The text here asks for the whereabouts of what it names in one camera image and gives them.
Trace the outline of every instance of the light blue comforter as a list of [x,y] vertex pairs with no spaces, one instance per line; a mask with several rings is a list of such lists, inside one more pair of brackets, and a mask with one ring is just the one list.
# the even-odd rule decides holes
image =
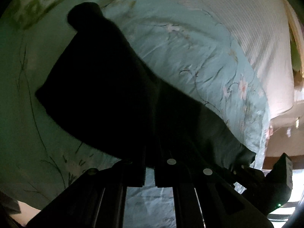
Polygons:
[[[265,93],[237,41],[199,0],[51,1],[19,0],[18,9],[14,1],[0,20],[0,190],[41,209],[86,169],[117,161],[63,131],[34,97],[75,35],[68,11],[84,1],[100,5],[157,76],[218,114],[257,153],[253,166],[262,167],[269,126]],[[57,6],[43,13],[46,3]],[[16,28],[16,22],[27,27]],[[115,73],[103,74],[115,81]],[[148,195],[149,189],[161,191],[153,202],[164,200],[167,190],[147,187]],[[165,202],[172,213],[170,194]],[[174,226],[170,219],[166,224]]]

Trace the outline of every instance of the white circular dot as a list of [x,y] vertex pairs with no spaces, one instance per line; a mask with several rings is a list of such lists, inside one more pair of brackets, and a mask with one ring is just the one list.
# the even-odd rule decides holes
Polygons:
[[169,165],[175,165],[175,164],[176,164],[176,160],[175,160],[175,159],[168,159],[168,160],[167,160],[167,163],[168,163]]
[[212,175],[213,172],[212,172],[211,169],[206,168],[206,169],[203,170],[203,173],[204,173],[205,175],[207,175],[207,176],[210,176],[210,175]]

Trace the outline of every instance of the black cloth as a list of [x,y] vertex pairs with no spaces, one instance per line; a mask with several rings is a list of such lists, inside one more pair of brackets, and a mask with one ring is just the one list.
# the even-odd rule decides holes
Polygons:
[[97,4],[75,6],[67,20],[77,34],[36,92],[64,130],[122,159],[145,144],[150,167],[155,143],[193,170],[202,159],[230,171],[253,162],[214,112],[150,71]]
[[18,201],[10,198],[6,194],[0,191],[0,204],[3,206],[8,214],[19,214],[21,213]]

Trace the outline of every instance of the metal rivet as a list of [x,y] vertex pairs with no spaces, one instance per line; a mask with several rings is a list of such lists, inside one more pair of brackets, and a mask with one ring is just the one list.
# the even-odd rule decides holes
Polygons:
[[167,160],[167,163],[168,163],[169,165],[175,165],[175,164],[176,164],[176,160],[175,160],[175,159],[168,159],[168,160]]
[[203,170],[203,173],[204,173],[205,175],[207,175],[207,176],[211,176],[213,172],[212,172],[211,169],[206,168],[206,169]]
[[99,172],[99,170],[96,168],[91,168],[87,170],[87,174],[90,176],[95,175],[97,172]]

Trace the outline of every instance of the flower print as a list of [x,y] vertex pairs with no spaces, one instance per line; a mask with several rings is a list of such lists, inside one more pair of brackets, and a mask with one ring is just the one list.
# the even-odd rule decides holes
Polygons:
[[180,28],[177,25],[173,25],[173,24],[168,24],[166,26],[166,28],[167,28],[168,32],[179,31],[180,30]]
[[263,97],[264,96],[264,91],[262,89],[260,89],[258,94],[259,94],[259,97]]
[[233,49],[230,49],[230,52],[228,53],[228,55],[232,56],[236,63],[239,63],[237,53]]
[[71,175],[79,177],[82,174],[83,167],[80,166],[80,163],[76,162],[75,160],[68,160],[65,164],[65,170]]
[[229,97],[230,96],[230,92],[227,92],[227,87],[223,86],[223,94],[225,97]]
[[248,83],[245,81],[244,76],[242,76],[241,80],[239,81],[239,95],[240,98],[243,100],[246,100],[247,88],[248,88]]
[[270,136],[273,135],[273,127],[270,126],[269,129],[267,129],[266,131],[266,139],[269,140],[270,139]]
[[240,129],[241,129],[241,131],[244,131],[244,130],[245,130],[245,123],[244,123],[244,120],[242,120],[242,121],[240,122]]

